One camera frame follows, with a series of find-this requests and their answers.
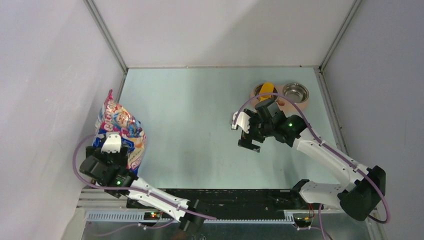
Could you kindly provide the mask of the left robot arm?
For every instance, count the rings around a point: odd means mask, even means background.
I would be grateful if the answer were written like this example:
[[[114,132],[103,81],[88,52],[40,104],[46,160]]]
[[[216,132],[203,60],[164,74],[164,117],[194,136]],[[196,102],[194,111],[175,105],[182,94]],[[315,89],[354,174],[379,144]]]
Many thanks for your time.
[[[79,166],[78,175],[95,180],[93,187],[109,195],[126,197],[145,208],[154,208],[179,223],[181,230],[196,233],[205,220],[215,220],[209,208],[200,200],[189,200],[171,195],[153,187],[127,168],[128,148],[107,152],[99,147],[87,146],[85,159]]]

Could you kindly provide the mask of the colourful pet food bag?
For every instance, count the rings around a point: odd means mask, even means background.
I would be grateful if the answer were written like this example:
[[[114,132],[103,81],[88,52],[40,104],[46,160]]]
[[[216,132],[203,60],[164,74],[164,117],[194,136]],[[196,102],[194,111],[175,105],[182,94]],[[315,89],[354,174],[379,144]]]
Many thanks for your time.
[[[128,148],[125,162],[127,169],[138,174],[146,150],[146,134],[141,122],[113,98],[113,90],[108,95],[99,111],[96,123],[93,147],[101,147],[101,138],[108,132],[117,132],[122,145]]]

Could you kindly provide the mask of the pink double bowl stand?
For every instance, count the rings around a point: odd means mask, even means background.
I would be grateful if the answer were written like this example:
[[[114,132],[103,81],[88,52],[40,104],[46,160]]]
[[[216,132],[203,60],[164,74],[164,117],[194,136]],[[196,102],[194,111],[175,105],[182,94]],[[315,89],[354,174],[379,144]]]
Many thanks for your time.
[[[283,86],[285,86],[286,84],[283,84],[283,85],[275,85],[274,84],[274,86],[275,86],[278,94],[283,95],[282,89],[283,89]],[[296,113],[297,112],[297,109],[290,103],[290,102],[293,102],[293,101],[291,101],[289,99],[287,100],[287,99],[285,99],[285,98],[283,98],[281,96],[277,96],[277,99],[275,100],[275,102],[277,103],[279,109],[282,110],[284,113]],[[306,102],[303,102],[303,103],[295,103],[295,102],[293,102],[293,103],[301,111],[303,111],[304,109],[307,108],[307,106],[309,104],[309,99]]]

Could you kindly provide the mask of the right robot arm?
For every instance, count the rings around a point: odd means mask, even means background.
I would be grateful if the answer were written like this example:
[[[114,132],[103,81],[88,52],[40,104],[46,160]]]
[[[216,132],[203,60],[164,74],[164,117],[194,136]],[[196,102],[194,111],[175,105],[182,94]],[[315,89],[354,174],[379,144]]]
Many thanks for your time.
[[[327,168],[337,184],[300,180],[291,190],[291,204],[304,209],[309,204],[324,204],[343,210],[348,216],[364,221],[383,201],[386,172],[378,165],[370,168],[347,156],[316,134],[303,113],[286,116],[273,99],[261,101],[255,110],[236,111],[231,128],[242,129],[238,146],[260,152],[260,146],[272,137],[300,151]]]

